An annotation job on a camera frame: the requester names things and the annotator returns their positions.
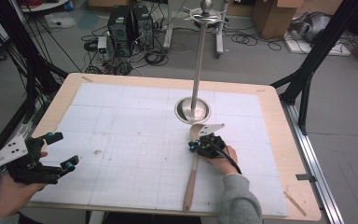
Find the white paper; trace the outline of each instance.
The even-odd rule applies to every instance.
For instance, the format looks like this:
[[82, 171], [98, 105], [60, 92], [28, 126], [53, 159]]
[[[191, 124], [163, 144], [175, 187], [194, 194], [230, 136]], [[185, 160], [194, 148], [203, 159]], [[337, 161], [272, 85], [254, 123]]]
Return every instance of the white paper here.
[[[78, 155], [76, 169], [33, 201], [182, 211], [193, 154], [190, 125], [174, 114], [189, 90], [82, 84], [42, 162]], [[200, 91], [211, 106], [208, 124], [237, 150], [263, 215], [287, 216], [281, 182], [256, 95]], [[200, 160], [191, 211], [217, 213], [222, 176]]]

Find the metal rail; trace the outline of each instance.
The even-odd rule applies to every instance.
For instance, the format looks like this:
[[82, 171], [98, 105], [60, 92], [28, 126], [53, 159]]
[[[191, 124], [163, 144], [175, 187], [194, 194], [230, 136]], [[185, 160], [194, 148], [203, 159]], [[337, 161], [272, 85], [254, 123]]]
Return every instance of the metal rail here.
[[315, 179], [314, 187], [319, 193], [319, 198], [324, 205], [324, 211], [332, 224], [343, 224], [344, 220], [338, 210], [336, 201], [334, 200], [333, 194], [328, 187], [327, 181], [324, 177], [322, 167], [318, 162], [318, 158], [313, 150], [310, 139], [307, 135], [303, 134], [301, 128], [298, 126], [298, 112], [294, 105], [287, 105], [282, 103], [286, 117], [291, 121], [290, 125], [294, 132], [295, 139], [298, 143], [299, 149], [302, 152], [303, 159], [307, 163], [307, 168]]

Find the white grid paper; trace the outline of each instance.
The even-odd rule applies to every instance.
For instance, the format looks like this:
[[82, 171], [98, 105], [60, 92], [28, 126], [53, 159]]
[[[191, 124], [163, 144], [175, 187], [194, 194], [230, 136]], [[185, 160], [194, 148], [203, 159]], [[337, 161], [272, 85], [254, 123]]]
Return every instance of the white grid paper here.
[[[34, 202], [73, 203], [182, 211], [193, 154], [190, 125], [174, 114], [190, 90], [82, 84], [48, 146], [45, 165], [78, 155], [76, 169], [33, 197]], [[258, 98], [252, 94], [200, 91], [211, 106], [209, 124], [236, 148], [239, 166], [263, 215], [284, 217], [287, 209]], [[200, 160], [191, 211], [214, 212], [222, 176]]]

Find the metal pole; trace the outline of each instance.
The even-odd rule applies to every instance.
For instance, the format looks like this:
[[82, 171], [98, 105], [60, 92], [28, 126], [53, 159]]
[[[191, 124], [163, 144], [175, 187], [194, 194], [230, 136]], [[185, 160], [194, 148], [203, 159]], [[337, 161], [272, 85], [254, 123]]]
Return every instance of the metal pole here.
[[206, 36], [206, 24], [201, 24], [200, 28], [201, 28], [201, 31], [200, 31], [200, 39], [199, 39], [199, 50], [197, 52], [196, 75], [194, 76], [193, 96], [191, 97], [191, 115], [192, 116], [194, 116], [194, 110], [195, 110], [196, 104], [197, 104], [197, 95], [199, 93], [203, 47], [204, 47], [205, 36]]

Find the hand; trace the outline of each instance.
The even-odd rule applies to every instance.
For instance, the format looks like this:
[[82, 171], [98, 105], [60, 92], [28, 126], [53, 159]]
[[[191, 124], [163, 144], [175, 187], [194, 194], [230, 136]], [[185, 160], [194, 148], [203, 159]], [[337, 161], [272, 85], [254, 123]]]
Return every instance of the hand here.
[[[228, 156], [235, 161], [235, 163], [238, 163], [237, 153], [235, 152], [235, 149], [227, 146], [224, 150]], [[210, 159], [202, 157], [205, 161], [209, 162], [214, 166], [214, 168], [222, 173], [223, 175], [228, 174], [237, 174], [238, 171], [235, 169], [235, 167], [229, 162], [226, 158], [216, 158], [216, 159]]]
[[[47, 156], [47, 152], [41, 152], [41, 156]], [[0, 217], [16, 215], [39, 190], [46, 184], [22, 184], [16, 183], [5, 172], [0, 178]]]

